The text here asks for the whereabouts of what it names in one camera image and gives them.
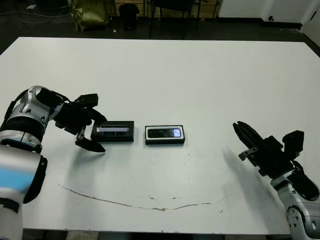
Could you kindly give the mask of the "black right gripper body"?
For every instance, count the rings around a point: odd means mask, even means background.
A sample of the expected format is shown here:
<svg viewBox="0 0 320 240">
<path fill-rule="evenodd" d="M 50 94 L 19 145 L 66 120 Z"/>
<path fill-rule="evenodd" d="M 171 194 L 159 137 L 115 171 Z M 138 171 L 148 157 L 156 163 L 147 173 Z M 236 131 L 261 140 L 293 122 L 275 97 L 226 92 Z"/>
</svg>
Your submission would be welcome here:
<svg viewBox="0 0 320 240">
<path fill-rule="evenodd" d="M 238 156 L 242 161 L 248 159 L 254 167 L 259 167 L 258 172 L 261 176 L 275 179 L 294 169 L 291 160 L 282 151 L 283 147 L 273 136 L 269 136 L 253 141 L 248 149 Z"/>
</svg>

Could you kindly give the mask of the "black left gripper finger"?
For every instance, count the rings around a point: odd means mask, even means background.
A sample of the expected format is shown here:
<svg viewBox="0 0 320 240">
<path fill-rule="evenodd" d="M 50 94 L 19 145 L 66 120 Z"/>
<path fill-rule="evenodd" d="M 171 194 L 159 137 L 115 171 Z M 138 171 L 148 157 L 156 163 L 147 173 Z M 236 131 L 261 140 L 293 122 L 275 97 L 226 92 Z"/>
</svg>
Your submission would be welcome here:
<svg viewBox="0 0 320 240">
<path fill-rule="evenodd" d="M 99 111 L 95 110 L 94 108 L 89 109 L 91 119 L 95 122 L 105 122 L 107 121 L 107 118 L 101 114 Z"/>
<path fill-rule="evenodd" d="M 87 151 L 95 152 L 95 153 L 105 153 L 105 148 L 98 142 L 94 142 L 87 138 L 77 138 L 75 144 Z"/>
</svg>

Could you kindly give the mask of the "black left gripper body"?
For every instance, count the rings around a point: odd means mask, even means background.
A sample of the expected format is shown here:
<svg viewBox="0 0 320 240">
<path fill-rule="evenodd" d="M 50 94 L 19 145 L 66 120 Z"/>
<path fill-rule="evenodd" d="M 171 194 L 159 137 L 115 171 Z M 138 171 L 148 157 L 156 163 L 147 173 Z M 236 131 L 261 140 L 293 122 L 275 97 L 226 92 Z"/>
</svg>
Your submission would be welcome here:
<svg viewBox="0 0 320 240">
<path fill-rule="evenodd" d="M 76 136 L 76 142 L 85 140 L 86 126 L 92 123 L 93 106 L 77 101 L 63 102 L 53 109 L 55 126 Z"/>
</svg>

